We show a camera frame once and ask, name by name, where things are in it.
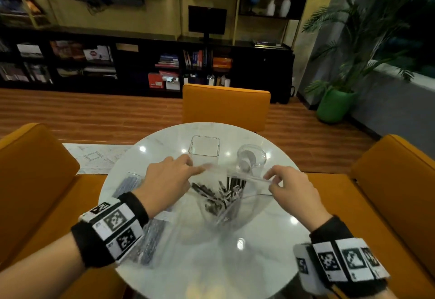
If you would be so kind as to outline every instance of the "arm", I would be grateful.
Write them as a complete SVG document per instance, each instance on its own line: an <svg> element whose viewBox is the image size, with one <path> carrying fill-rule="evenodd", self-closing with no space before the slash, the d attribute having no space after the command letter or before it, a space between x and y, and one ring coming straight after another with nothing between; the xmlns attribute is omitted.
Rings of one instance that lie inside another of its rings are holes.
<svg viewBox="0 0 435 299"><path fill-rule="evenodd" d="M324 225L332 215L323 206L320 195L305 173L290 166L275 165L265 175L269 180L272 177L270 192L280 206L300 221L309 232L314 232ZM397 299L390 291L385 290L376 296L365 299Z"/></svg>
<svg viewBox="0 0 435 299"><path fill-rule="evenodd" d="M144 183L133 193L150 219L188 191L189 177L204 171L191 165L186 154L149 165ZM0 297L57 298L85 271L75 239L68 233L0 273Z"/></svg>

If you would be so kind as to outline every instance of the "orange chair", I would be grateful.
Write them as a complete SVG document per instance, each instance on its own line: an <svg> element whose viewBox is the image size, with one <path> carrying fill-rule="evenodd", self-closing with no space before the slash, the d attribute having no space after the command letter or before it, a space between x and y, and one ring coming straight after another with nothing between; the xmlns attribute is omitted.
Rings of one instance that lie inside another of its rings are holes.
<svg viewBox="0 0 435 299"><path fill-rule="evenodd" d="M106 175L76 175L79 168L42 124L0 140L0 270L67 234L98 204ZM89 269L61 298L120 299L125 288L113 268Z"/></svg>
<svg viewBox="0 0 435 299"><path fill-rule="evenodd" d="M435 161L387 135L351 175L308 173L329 213L363 238L398 298L435 298Z"/></svg>
<svg viewBox="0 0 435 299"><path fill-rule="evenodd" d="M183 123L205 121L264 131L270 99L267 91L186 84Z"/></svg>

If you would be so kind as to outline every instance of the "baseboard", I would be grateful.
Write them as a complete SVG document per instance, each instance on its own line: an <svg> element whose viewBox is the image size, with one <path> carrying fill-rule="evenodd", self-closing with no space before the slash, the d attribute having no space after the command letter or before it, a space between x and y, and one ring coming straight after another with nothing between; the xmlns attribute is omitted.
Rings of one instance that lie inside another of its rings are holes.
<svg viewBox="0 0 435 299"><path fill-rule="evenodd" d="M370 136L375 141L379 141L382 138L382 135L379 135L378 133L376 133L372 129L368 128L363 123L361 123L360 121L353 118L351 115L346 115L345 120L347 122L349 122L350 124L352 124L353 126L355 126L360 131L366 133L368 136Z"/></svg>
<svg viewBox="0 0 435 299"><path fill-rule="evenodd" d="M301 101L302 102L302 104L308 109L308 110L317 110L317 108L319 107L319 104L317 103L317 104L309 104L308 102L307 102L307 100L305 99L305 97L301 94L301 93L299 93L299 92L296 92L296 97L299 99L299 101Z"/></svg>

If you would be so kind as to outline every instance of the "green pot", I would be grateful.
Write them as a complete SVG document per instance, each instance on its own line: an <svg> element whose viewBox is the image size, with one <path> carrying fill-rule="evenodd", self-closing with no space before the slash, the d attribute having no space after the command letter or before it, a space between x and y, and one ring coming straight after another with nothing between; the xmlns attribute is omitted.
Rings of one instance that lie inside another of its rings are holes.
<svg viewBox="0 0 435 299"><path fill-rule="evenodd" d="M351 108L355 96L356 93L344 93L329 87L320 101L317 118L328 124L338 123Z"/></svg>

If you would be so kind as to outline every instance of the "black monitor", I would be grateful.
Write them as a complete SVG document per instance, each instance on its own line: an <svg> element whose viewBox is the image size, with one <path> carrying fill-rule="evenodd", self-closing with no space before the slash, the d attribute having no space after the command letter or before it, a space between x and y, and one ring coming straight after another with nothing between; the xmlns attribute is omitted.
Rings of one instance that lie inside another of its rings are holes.
<svg viewBox="0 0 435 299"><path fill-rule="evenodd" d="M204 33L204 42L210 33L225 34L226 21L226 9L189 6L189 31Z"/></svg>

